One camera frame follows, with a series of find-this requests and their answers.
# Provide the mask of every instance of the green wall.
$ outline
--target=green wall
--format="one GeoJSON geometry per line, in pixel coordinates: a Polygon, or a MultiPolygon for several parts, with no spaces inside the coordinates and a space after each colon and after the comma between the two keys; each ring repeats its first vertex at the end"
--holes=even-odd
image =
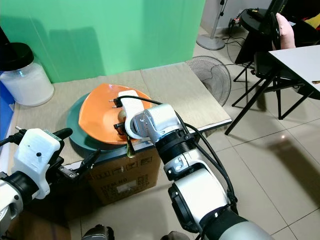
{"type": "Polygon", "coordinates": [[[192,57],[205,0],[1,0],[0,25],[53,83],[192,57]]]}

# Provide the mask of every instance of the plate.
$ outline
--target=plate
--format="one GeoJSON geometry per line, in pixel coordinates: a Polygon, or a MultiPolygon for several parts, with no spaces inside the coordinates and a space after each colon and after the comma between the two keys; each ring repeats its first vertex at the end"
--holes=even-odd
{"type": "MultiPolygon", "coordinates": [[[[120,121],[118,115],[121,107],[113,108],[113,100],[122,91],[135,90],[139,97],[150,99],[149,96],[136,89],[102,83],[95,88],[84,100],[80,114],[79,126],[92,138],[107,144],[123,145],[127,143],[127,138],[118,134],[114,124],[120,121]]],[[[153,105],[150,102],[142,101],[144,109],[149,109],[153,105]]]]}
{"type": "Polygon", "coordinates": [[[88,134],[86,134],[78,124],[79,121],[79,112],[83,102],[85,101],[86,97],[89,95],[86,94],[76,101],[73,106],[70,108],[67,118],[66,118],[66,127],[71,128],[73,130],[73,134],[69,137],[76,145],[79,147],[88,150],[88,151],[95,151],[97,149],[101,149],[102,153],[109,152],[113,149],[118,148],[126,148],[126,145],[112,145],[106,144],[104,142],[100,142],[88,134]]]}

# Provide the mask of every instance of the plastic jar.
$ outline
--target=plastic jar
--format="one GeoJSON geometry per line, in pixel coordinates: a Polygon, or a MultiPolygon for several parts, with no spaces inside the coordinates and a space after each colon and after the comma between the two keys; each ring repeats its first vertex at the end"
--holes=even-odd
{"type": "Polygon", "coordinates": [[[14,100],[25,106],[46,103],[54,94],[54,86],[30,47],[12,42],[0,46],[0,81],[14,100]]]}

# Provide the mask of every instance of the floor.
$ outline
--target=floor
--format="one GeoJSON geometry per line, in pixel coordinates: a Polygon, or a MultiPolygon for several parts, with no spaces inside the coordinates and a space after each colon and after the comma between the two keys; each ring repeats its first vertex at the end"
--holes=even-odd
{"type": "MultiPolygon", "coordinates": [[[[199,33],[206,32],[200,28],[199,33]]],[[[234,61],[240,47],[231,43],[228,50],[234,61]]],[[[193,55],[232,64],[226,47],[209,51],[196,44],[193,55]]],[[[227,68],[231,79],[243,69],[236,65],[227,68]]],[[[257,81],[250,73],[248,79],[249,85],[257,81]]],[[[238,107],[231,107],[244,88],[243,82],[232,82],[223,107],[232,119],[246,103],[244,99],[238,107]]],[[[291,89],[283,91],[283,110],[299,97],[291,89]]],[[[278,120],[276,95],[266,93],[229,136],[224,131],[218,129],[207,139],[231,178],[239,214],[276,240],[319,239],[320,101],[307,99],[285,120],[278,120]]],[[[172,230],[194,240],[196,235],[182,230],[175,216],[167,192],[170,186],[161,170],[157,186],[70,221],[72,239],[79,240],[90,228],[104,224],[114,229],[116,240],[159,240],[172,230]]]]}

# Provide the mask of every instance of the pink object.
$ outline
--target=pink object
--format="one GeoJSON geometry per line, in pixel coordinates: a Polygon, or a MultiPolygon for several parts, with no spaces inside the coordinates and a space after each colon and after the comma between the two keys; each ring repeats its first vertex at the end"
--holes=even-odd
{"type": "Polygon", "coordinates": [[[294,49],[296,47],[295,34],[290,23],[280,13],[277,13],[275,16],[279,24],[281,49],[294,49]]]}

